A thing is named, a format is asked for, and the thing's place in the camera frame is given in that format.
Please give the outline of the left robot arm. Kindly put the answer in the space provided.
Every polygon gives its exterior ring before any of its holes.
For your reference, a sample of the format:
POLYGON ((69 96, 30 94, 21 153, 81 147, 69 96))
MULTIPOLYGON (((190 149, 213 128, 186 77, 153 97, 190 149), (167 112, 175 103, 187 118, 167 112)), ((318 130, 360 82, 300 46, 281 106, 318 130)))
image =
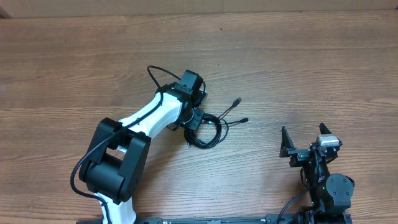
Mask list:
POLYGON ((154 99, 119 121, 105 118, 96 127, 87 153, 72 171, 89 190, 84 196, 100 202, 103 217, 96 223, 134 223, 132 196, 141 181, 150 142, 176 124, 196 131, 204 112, 205 82, 186 70, 178 82, 158 87, 154 99))

